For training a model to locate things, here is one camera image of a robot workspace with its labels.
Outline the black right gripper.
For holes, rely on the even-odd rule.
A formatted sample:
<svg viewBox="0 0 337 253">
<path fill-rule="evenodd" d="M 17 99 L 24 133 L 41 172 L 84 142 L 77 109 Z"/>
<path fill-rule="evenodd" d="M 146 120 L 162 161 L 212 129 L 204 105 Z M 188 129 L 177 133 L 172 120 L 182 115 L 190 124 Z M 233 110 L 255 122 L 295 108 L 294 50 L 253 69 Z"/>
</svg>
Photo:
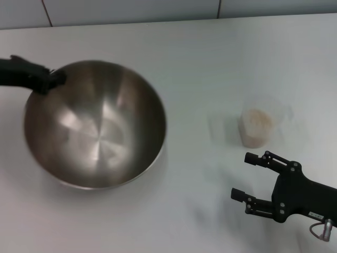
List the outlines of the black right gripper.
<svg viewBox="0 0 337 253">
<path fill-rule="evenodd" d="M 270 151 L 265 151 L 261 157 L 247 152 L 244 162 L 279 174 L 272 202 L 232 188 L 231 199 L 244 202 L 246 214 L 274 219 L 279 223 L 284 223 L 291 215 L 303 215 L 320 222 L 330 219 L 336 226 L 336 188 L 308 179 L 300 163 L 290 162 Z"/>
</svg>

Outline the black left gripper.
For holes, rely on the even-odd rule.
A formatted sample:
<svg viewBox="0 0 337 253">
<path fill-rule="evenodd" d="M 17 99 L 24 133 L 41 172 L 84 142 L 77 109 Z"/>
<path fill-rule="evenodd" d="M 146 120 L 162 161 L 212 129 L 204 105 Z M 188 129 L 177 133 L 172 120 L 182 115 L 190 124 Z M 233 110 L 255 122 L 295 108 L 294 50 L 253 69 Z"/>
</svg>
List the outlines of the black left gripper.
<svg viewBox="0 0 337 253">
<path fill-rule="evenodd" d="M 65 82 L 64 71 L 54 71 L 50 74 L 46 67 L 15 55 L 11 55 L 9 59 L 1 59 L 1 86 L 24 87 L 46 95 L 50 86 L 60 86 Z"/>
</svg>

